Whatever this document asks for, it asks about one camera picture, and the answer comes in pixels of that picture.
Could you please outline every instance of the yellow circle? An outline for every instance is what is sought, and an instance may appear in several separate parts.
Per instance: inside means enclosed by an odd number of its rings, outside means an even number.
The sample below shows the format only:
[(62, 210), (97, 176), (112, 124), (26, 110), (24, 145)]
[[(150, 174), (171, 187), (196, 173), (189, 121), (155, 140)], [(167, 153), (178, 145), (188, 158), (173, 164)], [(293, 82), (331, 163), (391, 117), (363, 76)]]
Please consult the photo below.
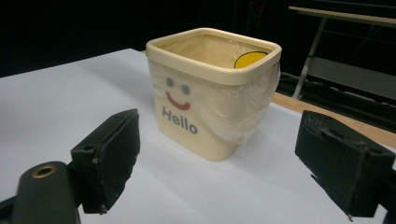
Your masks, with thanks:
[(241, 57), (239, 57), (236, 60), (234, 68), (243, 68), (248, 65), (251, 65), (252, 63), (255, 63), (258, 60), (262, 59), (266, 55), (267, 55), (267, 53), (258, 52), (258, 51), (243, 54)]

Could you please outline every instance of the table surface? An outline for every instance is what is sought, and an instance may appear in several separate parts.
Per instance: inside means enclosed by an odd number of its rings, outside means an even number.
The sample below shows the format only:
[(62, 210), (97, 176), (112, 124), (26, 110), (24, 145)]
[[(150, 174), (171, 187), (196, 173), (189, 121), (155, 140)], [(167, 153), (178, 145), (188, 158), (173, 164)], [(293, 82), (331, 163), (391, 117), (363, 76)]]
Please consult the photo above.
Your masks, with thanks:
[[(70, 150), (111, 115), (137, 108), (141, 153), (125, 191), (87, 223), (350, 223), (294, 154), (301, 114), (271, 103), (258, 130), (211, 162), (157, 128), (147, 58), (126, 49), (0, 79), (0, 201), (19, 177)], [(355, 223), (382, 223), (354, 217)]]

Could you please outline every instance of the container rim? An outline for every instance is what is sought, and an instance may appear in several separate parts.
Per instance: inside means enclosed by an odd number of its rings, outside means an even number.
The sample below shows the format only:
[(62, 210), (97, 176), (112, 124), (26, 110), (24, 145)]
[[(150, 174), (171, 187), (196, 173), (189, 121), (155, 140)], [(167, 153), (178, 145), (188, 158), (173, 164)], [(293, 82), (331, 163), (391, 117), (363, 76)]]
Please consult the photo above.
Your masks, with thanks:
[[(255, 47), (269, 49), (271, 52), (268, 52), (268, 55), (264, 58), (244, 68), (224, 68), (209, 63), (198, 62), (160, 48), (160, 46), (175, 43), (197, 35), (214, 35)], [(161, 63), (192, 76), (225, 85), (245, 84), (253, 78), (263, 75), (266, 70), (279, 62), (281, 51), (282, 48), (273, 42), (213, 28), (197, 28), (174, 35), (152, 39), (146, 45), (146, 55), (149, 61)]]

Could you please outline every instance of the cream-colored container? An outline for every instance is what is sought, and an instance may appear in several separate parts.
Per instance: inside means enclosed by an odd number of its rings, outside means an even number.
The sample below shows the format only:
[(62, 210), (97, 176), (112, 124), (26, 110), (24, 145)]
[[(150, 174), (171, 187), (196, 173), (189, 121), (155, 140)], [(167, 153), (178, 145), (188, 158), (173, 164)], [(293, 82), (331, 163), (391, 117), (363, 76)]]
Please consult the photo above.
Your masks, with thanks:
[[(267, 55), (234, 68), (256, 51)], [(209, 161), (223, 161), (246, 143), (280, 77), (279, 45), (216, 29), (150, 40), (146, 53), (160, 131)]]

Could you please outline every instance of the screw hole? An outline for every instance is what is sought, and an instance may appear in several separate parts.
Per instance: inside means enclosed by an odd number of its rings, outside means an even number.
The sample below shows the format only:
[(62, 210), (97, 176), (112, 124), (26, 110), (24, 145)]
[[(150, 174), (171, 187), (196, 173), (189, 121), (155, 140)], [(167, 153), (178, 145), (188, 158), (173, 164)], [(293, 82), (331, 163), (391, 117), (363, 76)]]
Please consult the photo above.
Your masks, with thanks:
[(43, 178), (49, 175), (52, 175), (53, 173), (55, 173), (56, 171), (56, 166), (54, 165), (46, 165), (46, 166), (42, 166), (38, 169), (36, 169), (33, 173), (32, 173), (32, 177), (35, 179), (38, 178)]
[(373, 152), (374, 154), (378, 154), (378, 155), (381, 155), (382, 154), (382, 151), (381, 150), (379, 150), (379, 149), (377, 149), (377, 148), (370, 148), (370, 151), (371, 152)]
[(84, 147), (84, 150), (89, 151), (89, 150), (93, 150), (95, 146), (94, 145), (87, 145)]

